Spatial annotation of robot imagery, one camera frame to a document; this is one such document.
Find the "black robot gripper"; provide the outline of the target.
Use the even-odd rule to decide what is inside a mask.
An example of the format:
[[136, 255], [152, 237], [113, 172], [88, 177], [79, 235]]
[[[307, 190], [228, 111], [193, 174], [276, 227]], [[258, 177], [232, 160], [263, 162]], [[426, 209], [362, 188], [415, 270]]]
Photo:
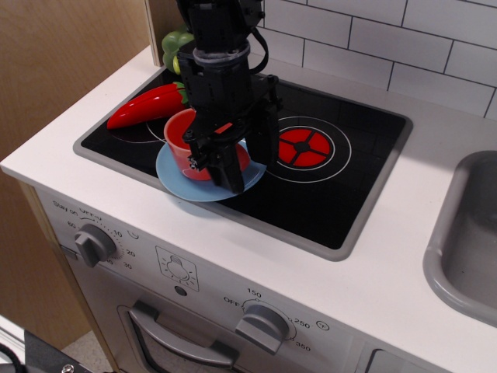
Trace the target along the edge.
[[252, 161], [270, 165], [279, 151], [280, 98], [275, 75], [249, 67], [249, 44], [232, 53], [207, 54], [194, 42], [178, 53], [182, 82], [196, 118], [183, 135], [198, 172], [206, 170], [217, 187], [245, 191], [237, 146], [245, 139]]

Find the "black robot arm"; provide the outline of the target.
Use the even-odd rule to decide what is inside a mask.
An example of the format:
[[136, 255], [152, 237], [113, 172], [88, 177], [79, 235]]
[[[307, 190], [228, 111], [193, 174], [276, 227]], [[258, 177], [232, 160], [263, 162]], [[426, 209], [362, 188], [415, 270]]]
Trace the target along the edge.
[[244, 140], [254, 162], [271, 165], [279, 154], [277, 95], [279, 79], [261, 76], [268, 57], [254, 68], [249, 36], [266, 47], [257, 30], [264, 18], [260, 1], [179, 1], [179, 11], [193, 34], [180, 47], [180, 75], [196, 116], [182, 136], [192, 168], [208, 171], [218, 187], [245, 190], [236, 146]]

